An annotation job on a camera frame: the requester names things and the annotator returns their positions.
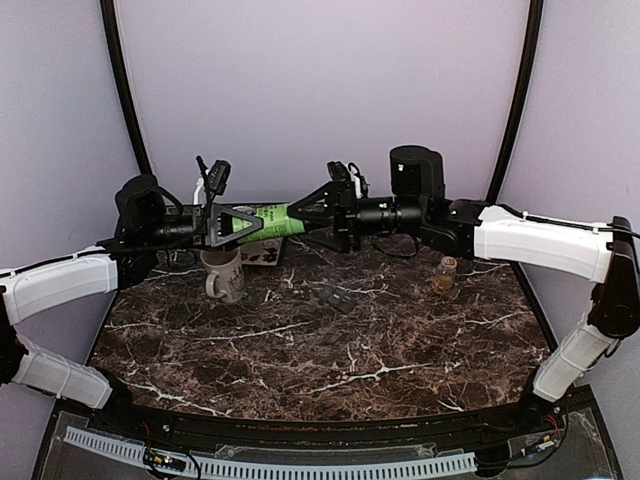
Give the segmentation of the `green pill bottle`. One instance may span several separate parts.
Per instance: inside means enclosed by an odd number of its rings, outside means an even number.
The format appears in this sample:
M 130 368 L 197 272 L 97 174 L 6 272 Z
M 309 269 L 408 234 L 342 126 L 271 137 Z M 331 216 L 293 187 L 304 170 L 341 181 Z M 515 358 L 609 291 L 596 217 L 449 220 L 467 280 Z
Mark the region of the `green pill bottle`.
M 239 244 L 261 242 L 304 234 L 306 232 L 303 221 L 288 215 L 287 203 L 260 206 L 236 206 L 235 210 L 259 217 L 263 220 L 263 228 L 239 239 Z

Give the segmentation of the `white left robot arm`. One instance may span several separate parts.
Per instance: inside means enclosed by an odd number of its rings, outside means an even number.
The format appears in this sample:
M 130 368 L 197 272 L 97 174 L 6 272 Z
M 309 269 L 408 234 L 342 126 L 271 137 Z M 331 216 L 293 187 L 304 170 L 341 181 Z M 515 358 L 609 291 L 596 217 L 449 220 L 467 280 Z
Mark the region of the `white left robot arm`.
M 141 427 L 140 412 L 115 397 L 118 387 L 98 370 L 55 354 L 20 335 L 16 327 L 39 313 L 97 294 L 141 283 L 160 251 L 236 246 L 265 226 L 263 218 L 216 203 L 226 188 L 224 167 L 206 170 L 196 202 L 185 206 L 155 176 L 129 180 L 116 194 L 119 213 L 113 238 L 65 257 L 5 270 L 1 274 L 1 381 L 101 410 L 120 436 Z

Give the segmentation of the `black corner frame post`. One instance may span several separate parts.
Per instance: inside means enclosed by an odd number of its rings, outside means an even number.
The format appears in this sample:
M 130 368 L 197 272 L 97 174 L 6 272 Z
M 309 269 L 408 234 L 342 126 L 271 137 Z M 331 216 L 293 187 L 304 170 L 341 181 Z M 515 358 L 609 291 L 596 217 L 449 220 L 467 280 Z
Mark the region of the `black corner frame post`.
M 99 4 L 112 75 L 136 165 L 141 174 L 151 174 L 153 170 L 134 104 L 133 91 L 127 71 L 123 37 L 117 19 L 116 2 L 114 0 L 100 0 Z
M 499 199 L 515 148 L 534 68 L 543 10 L 543 0 L 529 1 L 522 51 L 511 105 L 491 181 L 485 197 L 485 200 L 490 204 L 495 204 Z

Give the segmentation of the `grey weekly pill organizer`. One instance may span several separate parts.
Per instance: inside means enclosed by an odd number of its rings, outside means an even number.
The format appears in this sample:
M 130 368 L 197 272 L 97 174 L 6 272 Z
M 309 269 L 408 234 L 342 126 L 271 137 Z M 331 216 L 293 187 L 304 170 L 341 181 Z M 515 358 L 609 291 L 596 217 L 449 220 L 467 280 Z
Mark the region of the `grey weekly pill organizer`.
M 319 293 L 319 298 L 341 313 L 348 314 L 356 306 L 356 301 L 343 289 L 325 286 Z

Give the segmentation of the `black corner frame post left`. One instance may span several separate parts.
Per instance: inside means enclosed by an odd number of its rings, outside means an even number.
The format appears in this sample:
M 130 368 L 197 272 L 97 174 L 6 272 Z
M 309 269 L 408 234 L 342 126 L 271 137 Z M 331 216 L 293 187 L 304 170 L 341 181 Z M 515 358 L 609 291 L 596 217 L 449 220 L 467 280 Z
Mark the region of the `black corner frame post left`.
M 116 2 L 114 0 L 100 0 L 99 4 L 112 75 L 136 165 L 141 174 L 151 174 L 153 170 L 134 104 L 133 91 L 127 71 L 123 37 L 117 19 Z

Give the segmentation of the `square floral ceramic plate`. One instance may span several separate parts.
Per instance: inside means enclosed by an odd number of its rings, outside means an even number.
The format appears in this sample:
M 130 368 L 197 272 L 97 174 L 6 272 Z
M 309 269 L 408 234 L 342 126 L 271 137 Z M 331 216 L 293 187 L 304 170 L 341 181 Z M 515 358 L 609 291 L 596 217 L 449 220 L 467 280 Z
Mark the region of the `square floral ceramic plate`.
M 240 246 L 242 263 L 248 266 L 276 266 L 282 245 L 282 238 L 245 243 Z

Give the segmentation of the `black front rail base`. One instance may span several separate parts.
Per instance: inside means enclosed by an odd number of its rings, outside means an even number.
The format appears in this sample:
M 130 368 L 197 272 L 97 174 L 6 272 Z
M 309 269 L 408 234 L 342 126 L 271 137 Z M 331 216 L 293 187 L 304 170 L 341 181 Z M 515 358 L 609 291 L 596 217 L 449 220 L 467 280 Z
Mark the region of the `black front rail base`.
M 318 380 L 302 365 L 285 370 L 201 365 L 147 368 L 121 380 L 92 422 L 157 444 L 211 448 L 224 441 L 294 449 L 346 449 L 433 443 L 507 457 L 523 434 L 565 426 L 574 388 L 555 403 L 530 386 L 517 398 L 472 381 L 430 377 L 427 365 L 399 370 L 329 372 Z

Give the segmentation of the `black corner frame post right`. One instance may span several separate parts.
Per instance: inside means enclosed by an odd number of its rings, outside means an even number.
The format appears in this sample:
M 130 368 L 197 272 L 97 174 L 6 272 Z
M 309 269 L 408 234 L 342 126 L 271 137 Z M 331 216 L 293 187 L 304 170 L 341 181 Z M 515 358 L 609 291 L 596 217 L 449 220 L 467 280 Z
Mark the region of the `black corner frame post right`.
M 491 181 L 485 197 L 485 200 L 490 204 L 495 204 L 499 199 L 515 148 L 534 68 L 543 10 L 543 0 L 529 1 L 522 51 L 511 105 Z

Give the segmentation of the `beige ceramic mug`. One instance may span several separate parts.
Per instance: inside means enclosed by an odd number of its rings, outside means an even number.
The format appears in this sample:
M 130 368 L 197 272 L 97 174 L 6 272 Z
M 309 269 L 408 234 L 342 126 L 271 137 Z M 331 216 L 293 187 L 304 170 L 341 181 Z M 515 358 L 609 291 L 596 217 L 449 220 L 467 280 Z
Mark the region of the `beige ceramic mug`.
M 241 250 L 210 250 L 200 252 L 200 261 L 207 273 L 205 292 L 223 303 L 239 302 L 246 291 Z

